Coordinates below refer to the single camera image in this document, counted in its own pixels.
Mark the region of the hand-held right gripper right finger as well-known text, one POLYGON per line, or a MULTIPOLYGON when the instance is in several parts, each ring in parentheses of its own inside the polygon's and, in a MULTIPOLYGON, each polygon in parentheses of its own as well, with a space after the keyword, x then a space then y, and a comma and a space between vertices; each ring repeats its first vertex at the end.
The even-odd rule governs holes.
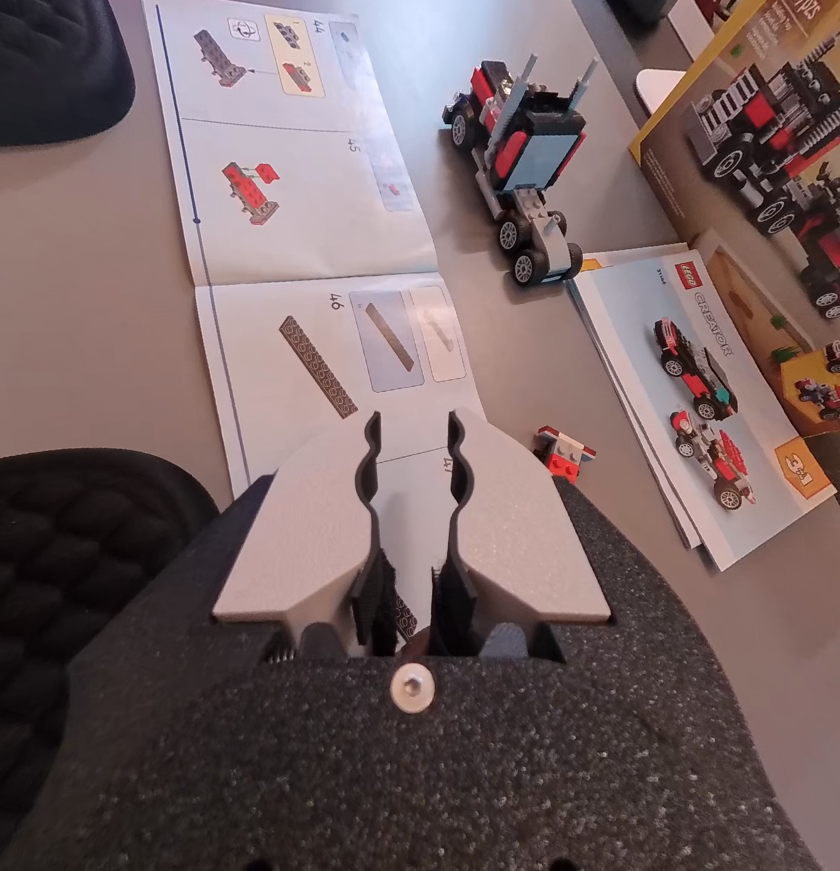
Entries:
POLYGON ((432 657, 564 657, 555 626, 612 612, 554 477, 469 408, 448 414, 447 554, 433 582, 432 657))

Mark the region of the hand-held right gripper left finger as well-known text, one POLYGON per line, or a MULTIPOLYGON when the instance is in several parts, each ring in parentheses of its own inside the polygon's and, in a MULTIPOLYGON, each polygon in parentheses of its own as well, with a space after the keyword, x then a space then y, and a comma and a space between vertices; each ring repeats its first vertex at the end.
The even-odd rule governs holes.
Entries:
POLYGON ((221 622, 312 625, 373 656, 398 643, 395 571, 372 506, 382 416, 358 412, 281 464, 213 606, 221 622))

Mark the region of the grey red lego assembly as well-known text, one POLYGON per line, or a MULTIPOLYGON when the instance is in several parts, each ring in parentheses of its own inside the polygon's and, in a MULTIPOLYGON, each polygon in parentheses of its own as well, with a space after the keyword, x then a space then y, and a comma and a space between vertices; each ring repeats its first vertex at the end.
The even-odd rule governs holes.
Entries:
POLYGON ((539 428, 533 440, 532 453, 554 477, 576 484, 581 463, 595 459, 597 452, 550 426, 539 428))

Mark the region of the open lego instruction booklet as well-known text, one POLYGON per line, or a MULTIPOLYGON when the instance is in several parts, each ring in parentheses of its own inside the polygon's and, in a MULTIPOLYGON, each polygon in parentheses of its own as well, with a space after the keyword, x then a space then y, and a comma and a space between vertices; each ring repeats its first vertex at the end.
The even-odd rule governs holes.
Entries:
POLYGON ((448 414, 486 416, 356 17, 142 6, 232 494, 379 411, 407 641, 446 557, 448 414))

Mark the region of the black red lego truck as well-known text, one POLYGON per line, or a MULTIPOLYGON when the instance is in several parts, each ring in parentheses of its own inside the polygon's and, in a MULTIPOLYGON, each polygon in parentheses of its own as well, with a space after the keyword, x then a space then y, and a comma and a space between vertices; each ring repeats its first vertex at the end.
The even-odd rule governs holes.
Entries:
POLYGON ((454 147, 476 164, 498 246, 522 289, 574 279, 583 266, 582 249, 566 238, 565 215, 549 210, 545 192, 585 141, 578 103, 599 59, 568 95, 531 83, 535 62, 530 55, 523 72, 512 76, 504 62, 482 61, 469 91, 456 93, 442 111, 454 147))

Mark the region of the lego set box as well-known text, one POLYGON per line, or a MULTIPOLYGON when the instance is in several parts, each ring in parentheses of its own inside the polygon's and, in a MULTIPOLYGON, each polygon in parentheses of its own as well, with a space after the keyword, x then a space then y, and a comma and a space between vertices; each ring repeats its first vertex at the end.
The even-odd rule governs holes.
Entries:
POLYGON ((715 5, 632 155, 796 428, 840 430, 840 1, 715 5))

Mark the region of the car cover instruction booklet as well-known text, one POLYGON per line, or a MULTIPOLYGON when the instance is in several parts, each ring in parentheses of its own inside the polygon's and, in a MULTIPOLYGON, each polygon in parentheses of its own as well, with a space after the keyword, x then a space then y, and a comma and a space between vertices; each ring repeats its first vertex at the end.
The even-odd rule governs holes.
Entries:
POLYGON ((600 343, 702 544, 724 571, 836 488, 687 248, 579 274, 600 343))

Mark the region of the black quilted wrist pad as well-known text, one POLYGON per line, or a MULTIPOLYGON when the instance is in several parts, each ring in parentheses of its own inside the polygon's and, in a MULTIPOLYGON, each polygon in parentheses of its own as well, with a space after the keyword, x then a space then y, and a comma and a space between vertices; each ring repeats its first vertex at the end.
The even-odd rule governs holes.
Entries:
POLYGON ((69 663, 218 513, 153 455, 0 458, 0 855, 62 743, 69 663))
POLYGON ((0 1, 0 147, 105 132, 123 120, 135 95, 108 1, 0 1))

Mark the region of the white round object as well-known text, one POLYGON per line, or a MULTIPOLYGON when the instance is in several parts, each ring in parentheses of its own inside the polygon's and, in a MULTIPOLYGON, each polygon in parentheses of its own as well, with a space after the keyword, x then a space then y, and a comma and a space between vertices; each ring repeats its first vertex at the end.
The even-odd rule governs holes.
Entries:
POLYGON ((678 122, 687 109, 687 102, 684 102, 684 100, 686 99, 688 86, 693 84, 693 81, 688 78, 687 72, 643 69, 637 74, 635 80, 636 93, 644 108, 651 115, 651 118, 648 118, 641 131, 644 137, 649 135, 651 130, 650 120, 654 117, 655 113, 661 110, 665 100, 677 90, 684 77, 687 77, 687 87, 681 89, 682 93, 678 93, 678 101, 672 103, 667 113, 663 113, 664 117, 669 119, 676 118, 678 122))

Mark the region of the grey desk mat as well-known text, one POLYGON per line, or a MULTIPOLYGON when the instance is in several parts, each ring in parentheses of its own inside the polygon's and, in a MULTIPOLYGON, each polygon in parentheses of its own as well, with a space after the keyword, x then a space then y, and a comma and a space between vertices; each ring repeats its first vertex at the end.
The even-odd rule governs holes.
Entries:
MULTIPOLYGON (((643 24, 625 2, 575 2, 575 7, 632 117, 638 126, 643 125, 651 113, 650 105, 639 95, 639 74, 652 69, 685 71, 691 52, 669 20, 643 24)), ((807 442, 838 486, 840 504, 840 435, 813 435, 807 442)))

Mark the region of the dark grey speaker box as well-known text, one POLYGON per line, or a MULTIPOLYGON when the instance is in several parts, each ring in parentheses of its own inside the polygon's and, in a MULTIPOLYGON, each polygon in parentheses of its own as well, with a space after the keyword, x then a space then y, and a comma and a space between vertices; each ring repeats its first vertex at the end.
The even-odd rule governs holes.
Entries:
POLYGON ((670 13, 676 1, 607 1, 618 21, 629 28, 650 28, 670 13))

